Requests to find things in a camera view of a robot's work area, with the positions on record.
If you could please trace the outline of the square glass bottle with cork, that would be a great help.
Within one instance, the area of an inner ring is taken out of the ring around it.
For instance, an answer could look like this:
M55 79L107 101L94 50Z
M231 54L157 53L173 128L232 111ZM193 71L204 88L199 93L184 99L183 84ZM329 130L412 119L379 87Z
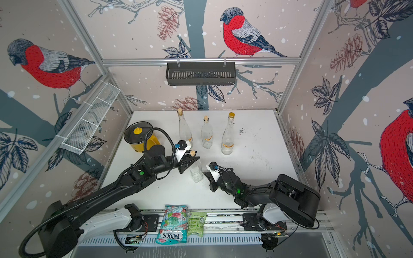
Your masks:
M203 169L200 160L196 160L190 167L191 177L195 183L203 180Z

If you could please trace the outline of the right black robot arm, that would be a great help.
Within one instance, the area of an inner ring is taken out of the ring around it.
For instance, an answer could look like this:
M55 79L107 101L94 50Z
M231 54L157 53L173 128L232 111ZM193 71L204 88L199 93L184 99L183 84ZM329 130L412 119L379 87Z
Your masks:
M320 194L285 174L261 186L243 183L232 168L215 162L208 165L208 171L203 174L212 192L221 189L242 209L260 206L258 213L243 214L241 226L246 231L275 230L278 222L287 219L302 228L316 229Z

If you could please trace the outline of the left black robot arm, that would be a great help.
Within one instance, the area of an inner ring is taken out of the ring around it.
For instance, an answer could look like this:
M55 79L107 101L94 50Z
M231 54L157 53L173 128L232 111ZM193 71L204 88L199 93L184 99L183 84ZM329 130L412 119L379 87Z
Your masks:
M171 143L172 155L165 155L162 145L145 147L143 156L121 172L115 182L74 202L51 204L42 222L36 226L19 246L22 258L62 258L71 252L86 236L82 226L96 214L116 202L134 195L157 180L160 173L178 169L182 174L199 160L191 152L190 142Z

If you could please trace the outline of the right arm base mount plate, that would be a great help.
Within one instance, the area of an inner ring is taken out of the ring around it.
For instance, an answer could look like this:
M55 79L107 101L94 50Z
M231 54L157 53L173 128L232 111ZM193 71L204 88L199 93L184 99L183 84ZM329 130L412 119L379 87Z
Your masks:
M285 221L279 221L275 224L272 224L265 219L261 215L257 213L244 213L242 215L243 221L241 223L241 227L244 228L245 231L282 231L285 232L288 228Z

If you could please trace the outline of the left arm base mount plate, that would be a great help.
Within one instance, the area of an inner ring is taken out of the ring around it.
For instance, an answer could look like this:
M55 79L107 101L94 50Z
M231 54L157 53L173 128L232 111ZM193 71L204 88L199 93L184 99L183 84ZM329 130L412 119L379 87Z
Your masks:
M135 204L128 204L125 208L130 212L131 221L124 229L127 232L156 232L159 223L159 215L143 214Z

